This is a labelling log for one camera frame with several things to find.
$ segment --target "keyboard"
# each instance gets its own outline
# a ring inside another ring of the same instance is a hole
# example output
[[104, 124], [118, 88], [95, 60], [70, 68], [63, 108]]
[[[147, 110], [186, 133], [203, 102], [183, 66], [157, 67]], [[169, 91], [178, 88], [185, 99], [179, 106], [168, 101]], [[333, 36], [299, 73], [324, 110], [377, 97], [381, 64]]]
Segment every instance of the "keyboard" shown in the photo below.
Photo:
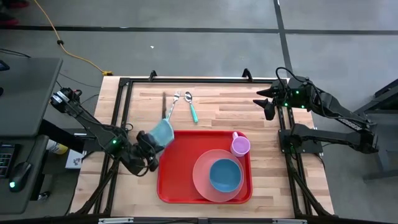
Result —
[[8, 178], [19, 148], [18, 144], [0, 144], [0, 179]]

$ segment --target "silver fork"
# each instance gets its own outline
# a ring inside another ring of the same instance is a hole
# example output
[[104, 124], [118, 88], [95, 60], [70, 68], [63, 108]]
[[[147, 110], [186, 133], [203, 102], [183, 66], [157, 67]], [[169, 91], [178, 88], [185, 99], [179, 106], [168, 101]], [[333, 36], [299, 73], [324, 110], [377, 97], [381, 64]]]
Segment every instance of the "silver fork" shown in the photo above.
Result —
[[167, 121], [168, 121], [168, 120], [170, 119], [170, 117], [172, 116], [175, 102], [177, 102], [177, 100], [180, 98], [180, 94], [181, 94], [181, 90], [177, 90], [177, 91], [175, 91], [175, 93], [174, 93], [174, 101], [173, 101], [172, 107], [170, 108], [169, 115], [167, 115], [167, 118], [166, 118]]

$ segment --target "gray floor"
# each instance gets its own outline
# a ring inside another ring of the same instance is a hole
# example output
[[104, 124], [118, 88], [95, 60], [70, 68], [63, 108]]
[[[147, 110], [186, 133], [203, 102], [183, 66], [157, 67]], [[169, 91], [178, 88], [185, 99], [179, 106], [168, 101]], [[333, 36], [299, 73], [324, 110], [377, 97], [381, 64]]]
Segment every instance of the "gray floor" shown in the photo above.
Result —
[[[278, 28], [272, 0], [39, 2], [58, 26]], [[279, 0], [279, 4], [286, 29], [398, 30], [395, 0]], [[22, 25], [47, 25], [35, 5], [12, 13]], [[238, 77], [244, 68], [249, 68], [255, 77], [273, 77], [274, 69], [284, 65], [279, 34], [65, 31], [60, 35], [69, 51], [89, 58], [115, 75], [148, 75], [156, 70], [159, 75]], [[287, 35], [295, 73], [310, 77], [351, 110], [398, 78], [397, 42], [398, 35]], [[63, 54], [53, 32], [0, 30], [0, 47], [34, 57], [61, 57], [64, 75], [101, 85], [100, 72]], [[64, 77], [58, 80], [63, 86], [83, 90], [83, 99], [99, 92], [99, 88]], [[85, 107], [94, 112], [95, 103], [96, 100], [90, 100]], [[51, 108], [45, 117], [63, 128], [79, 127]], [[313, 117], [318, 129], [339, 131], [342, 127], [336, 121]], [[390, 126], [396, 117], [374, 119]], [[348, 147], [325, 148], [326, 175], [335, 213], [345, 218], [396, 223], [398, 179], [367, 183], [362, 180], [363, 175], [377, 171], [374, 158]]]

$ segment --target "wooden table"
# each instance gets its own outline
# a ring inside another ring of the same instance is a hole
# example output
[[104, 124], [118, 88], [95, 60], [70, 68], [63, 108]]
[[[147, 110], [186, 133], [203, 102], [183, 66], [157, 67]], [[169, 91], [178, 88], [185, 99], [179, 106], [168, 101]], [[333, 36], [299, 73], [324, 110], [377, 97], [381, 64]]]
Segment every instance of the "wooden table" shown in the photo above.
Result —
[[[99, 94], [95, 117], [110, 124], [120, 77], [105, 77]], [[292, 199], [287, 178], [285, 157], [279, 149], [277, 117], [266, 121], [262, 108], [253, 99], [261, 99], [256, 92], [269, 88], [265, 84], [208, 84], [208, 83], [135, 83], [127, 122], [134, 125], [129, 133], [135, 142], [138, 131], [150, 131], [160, 120], [162, 92], [167, 94], [167, 107], [175, 90], [189, 91], [199, 122], [194, 124], [189, 105], [181, 98], [175, 105], [170, 122], [174, 129], [238, 130], [251, 142], [253, 195], [240, 205], [170, 204], [157, 196], [157, 171], [136, 177], [120, 165], [112, 216], [129, 217], [223, 217], [223, 218], [290, 218]], [[118, 124], [121, 122], [125, 93], [123, 93]], [[294, 109], [296, 123], [313, 127], [311, 113]], [[71, 212], [81, 208], [98, 185], [104, 154], [96, 152], [87, 158], [80, 171]], [[307, 184], [314, 196], [333, 213], [325, 171], [319, 158], [303, 154]], [[104, 191], [103, 207], [108, 189]], [[303, 209], [302, 194], [298, 190]]]

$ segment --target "pink mug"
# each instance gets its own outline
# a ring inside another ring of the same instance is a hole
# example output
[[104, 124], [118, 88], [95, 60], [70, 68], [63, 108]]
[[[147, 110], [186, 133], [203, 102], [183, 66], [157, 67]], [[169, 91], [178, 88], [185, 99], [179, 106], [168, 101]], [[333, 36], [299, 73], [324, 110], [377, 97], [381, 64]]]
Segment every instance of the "pink mug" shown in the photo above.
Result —
[[237, 132], [232, 134], [231, 152], [236, 157], [242, 157], [250, 150], [250, 141], [243, 137], [238, 136]]

